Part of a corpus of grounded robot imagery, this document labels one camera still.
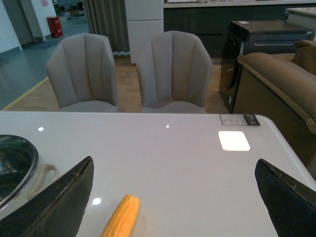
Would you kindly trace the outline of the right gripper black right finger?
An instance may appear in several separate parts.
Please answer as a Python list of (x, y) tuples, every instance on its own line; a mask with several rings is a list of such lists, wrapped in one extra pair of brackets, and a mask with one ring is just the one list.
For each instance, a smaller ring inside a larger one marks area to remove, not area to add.
[(260, 196), (280, 237), (316, 235), (316, 192), (264, 159), (256, 163)]

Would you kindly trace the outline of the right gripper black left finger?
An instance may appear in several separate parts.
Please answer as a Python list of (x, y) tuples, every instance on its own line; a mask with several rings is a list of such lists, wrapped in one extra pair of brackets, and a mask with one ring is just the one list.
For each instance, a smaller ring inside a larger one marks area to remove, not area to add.
[(93, 185), (94, 163), (86, 157), (33, 199), (0, 221), (2, 237), (74, 237)]

